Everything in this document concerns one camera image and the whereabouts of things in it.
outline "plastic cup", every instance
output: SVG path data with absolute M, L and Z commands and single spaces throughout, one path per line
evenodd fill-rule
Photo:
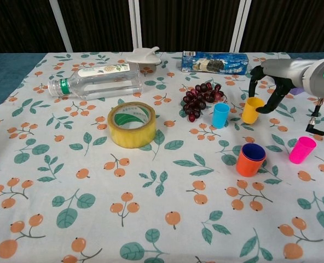
M 258 118 L 259 112 L 256 108 L 264 106 L 265 102 L 256 97 L 251 97 L 246 100 L 244 111 L 241 115 L 242 121 L 247 124 L 253 124 Z
M 295 164 L 302 163 L 315 147 L 316 142 L 313 139 L 306 136 L 300 137 L 290 153 L 290 161 Z
M 254 176 L 266 158 L 265 150 L 258 144 L 245 144 L 241 148 L 236 170 L 244 177 Z
M 223 128 L 227 121 L 230 107 L 225 103 L 217 103 L 213 111 L 212 125 L 213 127 L 220 129 Z

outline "black curtain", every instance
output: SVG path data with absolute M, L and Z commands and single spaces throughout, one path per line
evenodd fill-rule
M 252 0 L 241 52 L 324 52 L 324 0 Z
M 0 53 L 64 51 L 49 0 L 0 0 Z
M 74 52 L 132 51 L 127 0 L 59 0 Z
M 171 52 L 228 52 L 239 2 L 140 0 L 143 46 Z

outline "orange cup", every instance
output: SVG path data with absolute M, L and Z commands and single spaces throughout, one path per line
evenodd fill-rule
M 254 176 L 266 158 L 265 150 L 258 144 L 245 144 L 241 148 L 236 170 L 244 177 Z

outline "tape roll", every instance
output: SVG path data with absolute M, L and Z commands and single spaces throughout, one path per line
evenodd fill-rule
M 112 140 L 124 148 L 139 148 L 156 134 L 156 113 L 149 105 L 127 102 L 113 108 L 107 117 Z

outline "white pole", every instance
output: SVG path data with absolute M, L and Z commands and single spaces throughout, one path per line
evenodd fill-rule
M 136 35 L 138 40 L 138 47 L 142 48 L 139 0 L 135 0 L 134 2 L 135 2 L 135 23 L 136 23 Z
M 236 45 L 235 45 L 235 49 L 234 49 L 235 52 L 239 52 L 239 50 L 240 50 L 242 37 L 244 36 L 244 31 L 245 31 L 245 27 L 246 27 L 248 13 L 250 11 L 251 2 L 252 2 L 252 0 L 245 0 L 244 12 L 242 13 L 241 24 L 240 24 L 239 33 L 238 33 L 238 37 L 237 37 Z
M 130 16 L 131 38 L 133 41 L 133 49 L 135 49 L 138 47 L 138 40 L 137 40 L 137 32 L 136 32 L 134 0 L 129 0 L 129 16 Z
M 242 14 L 243 14 L 244 8 L 245 8 L 245 2 L 246 2 L 246 0 L 240 0 L 240 3 L 239 3 L 238 14 L 236 16 L 236 21 L 235 21 L 235 26 L 234 26 L 234 31 L 233 31 L 233 37 L 232 37 L 232 43 L 230 44 L 229 52 L 235 52 L 234 50 L 235 50 L 235 46 L 236 46 L 236 41 L 238 39 Z
M 55 20 L 57 23 L 57 27 L 59 28 L 63 44 L 65 45 L 66 52 L 71 53 L 71 52 L 73 52 L 73 49 L 71 46 L 70 38 L 68 37 L 65 22 L 63 21 L 59 3 L 57 0 L 49 0 L 49 2 L 51 5 L 51 9 L 53 10 Z

